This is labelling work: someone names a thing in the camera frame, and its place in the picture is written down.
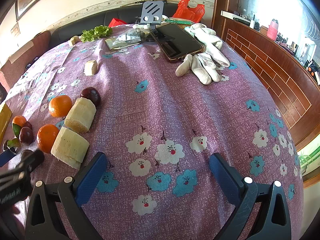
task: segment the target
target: black sofa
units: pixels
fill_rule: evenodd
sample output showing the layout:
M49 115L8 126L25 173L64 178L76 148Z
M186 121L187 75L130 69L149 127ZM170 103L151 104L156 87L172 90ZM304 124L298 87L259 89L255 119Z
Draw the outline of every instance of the black sofa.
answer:
M163 14L167 17L172 17L177 7L178 4L176 3L165 3ZM99 12L61 26L51 34L49 49L68 41L75 35L80 36L83 30L90 30L100 25L108 26L113 18L123 20L128 24L133 24L137 20L137 17L141 17L141 12L142 4L129 5Z

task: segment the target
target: orange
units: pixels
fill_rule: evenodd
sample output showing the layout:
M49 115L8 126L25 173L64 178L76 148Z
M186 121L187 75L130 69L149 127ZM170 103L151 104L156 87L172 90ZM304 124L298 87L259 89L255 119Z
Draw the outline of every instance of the orange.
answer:
M72 100L66 95L57 96L49 103L49 113L53 117L65 117L72 107Z
M12 123L15 123L21 127L24 126L26 123L27 119L23 115L17 115L13 120Z
M37 133L38 147L45 153L51 153L53 143L58 136L59 129L53 124L42 126Z

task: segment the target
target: red plastic bag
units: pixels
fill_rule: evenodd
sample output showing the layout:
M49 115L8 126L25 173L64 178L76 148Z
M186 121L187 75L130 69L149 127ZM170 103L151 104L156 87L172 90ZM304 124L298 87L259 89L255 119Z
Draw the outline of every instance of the red plastic bag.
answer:
M117 18L113 18L109 24L108 27L112 28L121 24L127 24L126 22L124 22L123 20L117 19Z
M204 5L198 4L196 8L188 8L189 1L190 0L181 0L178 3L177 11L172 17L191 20L198 23L204 15Z

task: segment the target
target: purple tablecloth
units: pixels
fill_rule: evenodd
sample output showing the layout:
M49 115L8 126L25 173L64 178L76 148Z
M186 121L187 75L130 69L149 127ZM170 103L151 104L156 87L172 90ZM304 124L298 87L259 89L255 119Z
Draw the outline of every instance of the purple tablecloth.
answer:
M118 26L113 35L129 28ZM81 134L90 143L84 164L101 151L111 165L82 208L104 239L213 239L234 208L209 169L215 152L255 182L281 181L292 239L298 239L303 186L290 133L243 59L225 43L221 51L231 65L219 67L222 81L204 86L191 72L176 77L179 63L168 63L157 45L111 53L104 39L63 43L41 56L9 92L12 117L24 115L35 135L44 124L62 126L62 118L47 109L55 96L66 94L75 102L85 87L100 92L91 128ZM84 63L93 59L98 73L85 76ZM13 136L9 125L4 140ZM36 143L29 148L35 150ZM19 161L18 155L9 167ZM76 172L46 155L32 178L49 184ZM24 220L26 209L21 212ZM67 220L64 212L61 218Z

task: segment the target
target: smartphone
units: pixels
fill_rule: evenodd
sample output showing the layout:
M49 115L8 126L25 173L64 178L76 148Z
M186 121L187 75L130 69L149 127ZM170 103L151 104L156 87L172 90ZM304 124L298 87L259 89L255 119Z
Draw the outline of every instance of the smartphone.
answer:
M151 30L150 35L160 46L169 62L183 59L187 54L202 52L204 46L175 23Z

